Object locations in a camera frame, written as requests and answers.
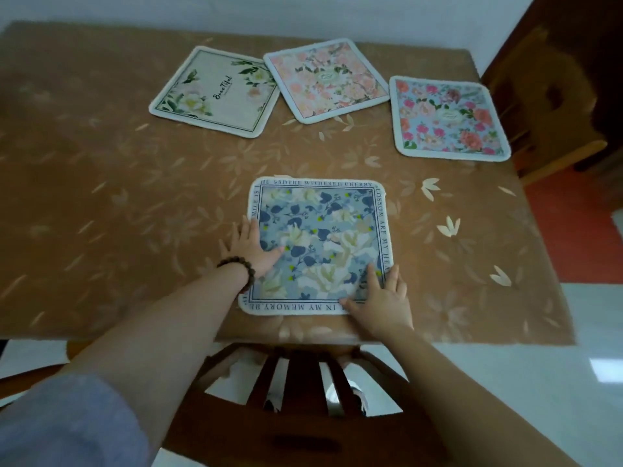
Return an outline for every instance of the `blue floral placemat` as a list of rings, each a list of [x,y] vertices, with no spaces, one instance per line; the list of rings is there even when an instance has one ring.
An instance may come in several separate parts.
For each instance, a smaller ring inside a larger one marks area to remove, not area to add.
[[[261,177],[249,194],[262,248],[285,246],[273,270],[240,295],[253,314],[344,314],[338,300],[367,295],[366,266],[377,277],[393,264],[385,190],[370,180]]]

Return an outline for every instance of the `wooden table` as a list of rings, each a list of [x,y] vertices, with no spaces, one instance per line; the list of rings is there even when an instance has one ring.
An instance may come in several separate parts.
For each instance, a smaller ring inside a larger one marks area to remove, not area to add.
[[[389,103],[305,126],[280,99],[250,140],[147,112],[196,45],[261,57],[308,42],[11,25],[0,38],[0,337],[101,334],[211,268],[251,182],[285,174],[385,186],[394,258],[430,341],[572,344],[565,300],[510,162],[401,156]],[[465,50],[358,46],[386,79],[478,80]],[[446,217],[461,219],[452,238],[437,229]],[[346,316],[259,317],[236,305],[219,337],[370,339]]]

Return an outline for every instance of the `hand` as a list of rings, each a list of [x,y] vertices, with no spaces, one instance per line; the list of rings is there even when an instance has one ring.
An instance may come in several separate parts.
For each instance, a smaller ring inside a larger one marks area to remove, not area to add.
[[[391,337],[392,329],[397,326],[413,329],[407,284],[400,276],[398,265],[391,268],[385,281],[385,288],[381,289],[374,265],[369,264],[366,302],[361,305],[350,298],[344,298],[339,303],[381,342]]]
[[[255,218],[249,223],[246,216],[242,217],[240,232],[238,232],[238,225],[232,224],[232,242],[229,249],[222,239],[219,239],[219,248],[221,249],[221,259],[238,256],[251,262],[256,278],[260,278],[272,269],[281,254],[284,253],[284,247],[277,247],[269,252],[262,250],[260,246],[260,225]]]

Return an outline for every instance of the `forearm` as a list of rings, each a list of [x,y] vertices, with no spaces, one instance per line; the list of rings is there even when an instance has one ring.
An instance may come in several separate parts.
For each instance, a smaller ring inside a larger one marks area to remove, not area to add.
[[[409,328],[384,341],[460,466],[575,465],[532,425]]]
[[[113,386],[157,450],[247,279],[240,264],[217,268],[108,331],[63,372],[95,374]]]

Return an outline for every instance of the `white wall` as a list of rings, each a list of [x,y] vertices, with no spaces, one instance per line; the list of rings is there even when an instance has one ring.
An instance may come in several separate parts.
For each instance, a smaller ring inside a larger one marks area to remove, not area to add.
[[[0,0],[0,29],[76,20],[467,48],[482,74],[531,1]]]

